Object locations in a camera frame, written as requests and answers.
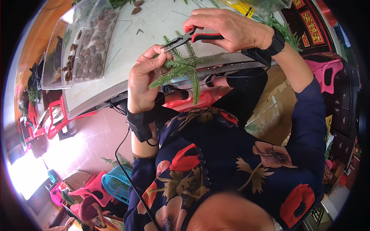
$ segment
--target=cardboard box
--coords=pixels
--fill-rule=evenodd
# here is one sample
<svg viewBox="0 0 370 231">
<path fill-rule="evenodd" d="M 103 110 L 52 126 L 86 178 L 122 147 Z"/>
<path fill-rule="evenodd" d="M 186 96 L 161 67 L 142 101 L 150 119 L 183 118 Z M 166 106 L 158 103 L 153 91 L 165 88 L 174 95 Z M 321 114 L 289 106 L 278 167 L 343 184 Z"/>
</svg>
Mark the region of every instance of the cardboard box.
<svg viewBox="0 0 370 231">
<path fill-rule="evenodd" d="M 292 129 L 297 99 L 278 65 L 272 66 L 267 74 L 269 79 L 245 130 L 263 141 L 282 145 Z"/>
</svg>

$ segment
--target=wrist strap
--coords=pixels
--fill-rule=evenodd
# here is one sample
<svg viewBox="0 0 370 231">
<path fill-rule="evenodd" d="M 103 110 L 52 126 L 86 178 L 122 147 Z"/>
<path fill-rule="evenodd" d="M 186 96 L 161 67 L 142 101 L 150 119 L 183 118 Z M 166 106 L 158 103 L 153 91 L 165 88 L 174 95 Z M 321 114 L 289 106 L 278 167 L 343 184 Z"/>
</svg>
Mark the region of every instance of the wrist strap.
<svg viewBox="0 0 370 231">
<path fill-rule="evenodd" d="M 274 29 L 274 36 L 272 37 L 272 43 L 266 50 L 261 50 L 259 48 L 250 48 L 242 50 L 242 54 L 246 55 L 263 65 L 270 67 L 271 66 L 271 56 L 278 54 L 285 46 L 285 38 L 283 34 L 276 29 Z"/>
<path fill-rule="evenodd" d="M 137 114 L 132 114 L 127 110 L 127 121 L 140 142 L 150 140 L 153 137 L 149 124 L 154 122 L 156 108 L 157 106 L 155 105 L 150 111 Z"/>
</svg>

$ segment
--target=sleeve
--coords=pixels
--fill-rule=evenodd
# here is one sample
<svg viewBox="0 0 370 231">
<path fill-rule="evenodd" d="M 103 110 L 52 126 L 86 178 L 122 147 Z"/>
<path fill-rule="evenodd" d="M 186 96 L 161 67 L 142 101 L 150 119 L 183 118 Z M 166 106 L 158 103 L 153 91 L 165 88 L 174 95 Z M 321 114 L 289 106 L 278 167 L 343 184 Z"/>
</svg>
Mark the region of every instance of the sleeve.
<svg viewBox="0 0 370 231">
<path fill-rule="evenodd" d="M 323 177 L 326 151 L 325 104 L 319 82 L 314 78 L 301 93 L 292 114 L 292 132 L 286 146 L 292 164 Z"/>
<path fill-rule="evenodd" d="M 155 180 L 156 166 L 155 157 L 151 158 L 137 158 L 134 160 L 133 169 L 131 173 L 131 180 L 138 189 L 139 194 L 143 195 L 145 190 L 153 183 Z M 147 214 L 141 215 L 137 213 L 137 205 L 140 202 L 134 188 L 132 186 L 128 189 L 129 195 L 129 206 L 127 212 L 124 215 L 125 230 L 139 230 L 143 225 L 144 220 L 149 218 Z"/>
</svg>

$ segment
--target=clear plastic tray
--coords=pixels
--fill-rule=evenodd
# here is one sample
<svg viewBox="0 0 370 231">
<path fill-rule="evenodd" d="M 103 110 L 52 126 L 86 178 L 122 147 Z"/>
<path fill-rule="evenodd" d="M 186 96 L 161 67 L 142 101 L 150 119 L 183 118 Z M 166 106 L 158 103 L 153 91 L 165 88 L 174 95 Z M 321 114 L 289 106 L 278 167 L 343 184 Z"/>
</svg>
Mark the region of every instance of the clear plastic tray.
<svg viewBox="0 0 370 231">
<path fill-rule="evenodd" d="M 82 30 L 73 68 L 75 83 L 104 77 L 105 58 L 117 13 L 108 0 L 97 0 Z"/>
<path fill-rule="evenodd" d="M 107 14 L 107 16 L 111 18 L 109 24 L 104 24 L 108 27 L 104 37 L 105 43 L 102 41 L 98 42 L 105 44 L 103 45 L 104 48 L 102 49 L 100 46 L 100 56 L 96 55 L 99 58 L 99 64 L 102 66 L 99 66 L 99 70 L 103 70 L 108 43 L 117 20 L 117 14 L 108 0 L 82 0 L 67 11 L 55 25 L 46 51 L 41 80 L 42 89 L 66 89 L 71 88 L 74 83 L 103 78 L 103 71 L 98 72 L 98 74 L 90 75 L 89 69 L 88 76 L 82 75 L 82 73 L 77 71 L 83 64 L 82 61 L 85 59 L 85 56 L 77 54 L 83 51 L 84 47 L 86 48 L 94 45 L 90 44 L 91 42 L 89 42 L 89 44 L 83 42 L 84 38 L 89 37 L 90 19 L 97 18 L 101 11 L 103 11 L 104 15 Z"/>
</svg>

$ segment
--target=navy blue blouse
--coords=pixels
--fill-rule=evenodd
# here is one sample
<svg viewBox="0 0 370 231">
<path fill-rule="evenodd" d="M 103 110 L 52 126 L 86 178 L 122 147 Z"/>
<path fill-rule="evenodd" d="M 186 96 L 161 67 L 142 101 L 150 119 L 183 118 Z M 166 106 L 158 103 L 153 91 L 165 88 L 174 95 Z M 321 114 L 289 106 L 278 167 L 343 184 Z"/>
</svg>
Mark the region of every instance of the navy blue blouse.
<svg viewBox="0 0 370 231">
<path fill-rule="evenodd" d="M 301 93 L 286 146 L 237 128 L 218 108 L 192 108 L 160 133 L 152 158 L 135 156 L 132 181 L 162 230 L 186 230 L 198 206 L 224 190 L 266 210 L 284 230 L 295 229 L 323 198 L 325 105 L 316 79 Z M 125 230 L 156 230 L 133 188 Z"/>
</svg>

